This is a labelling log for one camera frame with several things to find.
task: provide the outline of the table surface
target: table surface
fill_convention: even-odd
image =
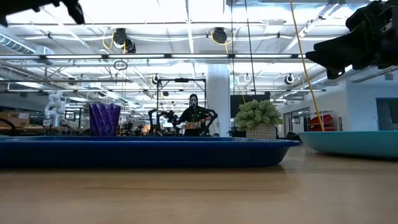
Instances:
[[[291,148],[258,169],[2,170],[0,223],[398,223],[398,162]]]

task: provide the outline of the potted plant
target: potted plant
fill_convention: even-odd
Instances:
[[[275,139],[275,125],[283,124],[282,115],[269,100],[253,100],[239,106],[235,122],[248,138]]]

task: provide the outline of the cardboard box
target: cardboard box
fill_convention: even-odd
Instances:
[[[29,113],[15,111],[0,112],[0,118],[9,120],[15,127],[28,127],[30,125]],[[0,127],[9,127],[8,124],[0,122]]]

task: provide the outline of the teal tray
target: teal tray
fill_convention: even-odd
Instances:
[[[336,131],[299,133],[304,144],[320,152],[398,158],[398,131]]]

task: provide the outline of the green plant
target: green plant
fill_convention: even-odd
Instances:
[[[283,124],[282,115],[269,100],[253,100],[239,106],[235,122],[240,131],[255,128],[259,124]]]

